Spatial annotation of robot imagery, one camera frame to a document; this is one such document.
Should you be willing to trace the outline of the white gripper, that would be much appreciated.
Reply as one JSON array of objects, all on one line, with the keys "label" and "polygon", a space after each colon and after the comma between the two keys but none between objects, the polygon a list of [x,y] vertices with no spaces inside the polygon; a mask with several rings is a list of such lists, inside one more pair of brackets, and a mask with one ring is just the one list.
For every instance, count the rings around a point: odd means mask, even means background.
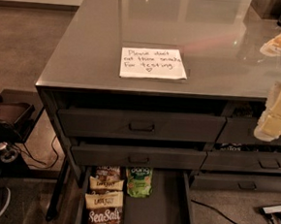
[{"label": "white gripper", "polygon": [[[269,109],[271,114],[281,117],[281,87]],[[263,142],[278,140],[281,136],[281,119],[262,113],[254,130],[254,136]]]}]

